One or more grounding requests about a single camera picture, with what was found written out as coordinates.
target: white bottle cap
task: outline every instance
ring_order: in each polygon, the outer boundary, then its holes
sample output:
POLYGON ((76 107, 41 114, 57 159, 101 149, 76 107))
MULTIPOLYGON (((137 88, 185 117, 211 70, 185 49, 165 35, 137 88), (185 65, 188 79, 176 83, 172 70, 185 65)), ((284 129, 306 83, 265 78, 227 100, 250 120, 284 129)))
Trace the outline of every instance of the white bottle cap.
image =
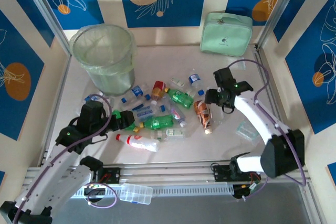
POLYGON ((208 129, 206 129, 204 132, 205 132, 205 134, 211 134, 211 133, 212 133, 212 129, 211 129, 211 128, 208 128, 208 129))
POLYGON ((181 127, 186 127, 186 126, 187 126, 187 122, 186 122, 186 121, 182 121, 182 122, 180 123, 180 126, 181 126, 181 127))

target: mint green pouch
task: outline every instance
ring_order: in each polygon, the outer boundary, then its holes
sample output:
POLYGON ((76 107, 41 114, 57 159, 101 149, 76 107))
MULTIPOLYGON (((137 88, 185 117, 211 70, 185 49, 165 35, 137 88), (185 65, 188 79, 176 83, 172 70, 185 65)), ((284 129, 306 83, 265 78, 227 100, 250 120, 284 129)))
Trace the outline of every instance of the mint green pouch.
POLYGON ((252 19, 230 13, 209 13, 206 16, 201 51, 240 57, 252 36, 252 19))

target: trash can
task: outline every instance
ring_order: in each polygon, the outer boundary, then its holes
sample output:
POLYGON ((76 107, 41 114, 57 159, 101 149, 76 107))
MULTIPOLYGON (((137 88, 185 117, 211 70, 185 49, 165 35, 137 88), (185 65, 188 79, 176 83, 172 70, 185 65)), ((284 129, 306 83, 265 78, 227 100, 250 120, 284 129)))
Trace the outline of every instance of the trash can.
POLYGON ((80 28, 70 39, 70 50, 105 95, 124 94, 134 85, 136 45, 127 29, 107 24, 80 28))

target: gray floor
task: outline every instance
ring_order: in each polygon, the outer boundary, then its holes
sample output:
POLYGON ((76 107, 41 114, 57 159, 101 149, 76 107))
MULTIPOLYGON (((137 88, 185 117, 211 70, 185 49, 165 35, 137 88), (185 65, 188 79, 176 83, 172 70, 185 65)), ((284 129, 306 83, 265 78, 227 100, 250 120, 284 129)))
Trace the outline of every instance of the gray floor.
MULTIPOLYGON (((111 203, 104 199, 101 204, 111 203)), ((88 206, 84 199, 69 200, 53 224, 302 224, 310 223, 295 184, 268 184, 247 200, 232 196, 156 197, 150 205, 118 201, 110 209, 88 206)))

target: plastic storage box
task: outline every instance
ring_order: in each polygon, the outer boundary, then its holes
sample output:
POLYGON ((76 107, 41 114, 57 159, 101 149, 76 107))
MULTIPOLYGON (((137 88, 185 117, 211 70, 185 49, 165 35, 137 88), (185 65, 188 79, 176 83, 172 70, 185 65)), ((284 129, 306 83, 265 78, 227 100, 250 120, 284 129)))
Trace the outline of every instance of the plastic storage box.
POLYGON ((132 184, 123 184, 121 186, 120 200, 129 201, 135 204, 149 205, 152 200, 153 188, 148 186, 139 186, 132 184))

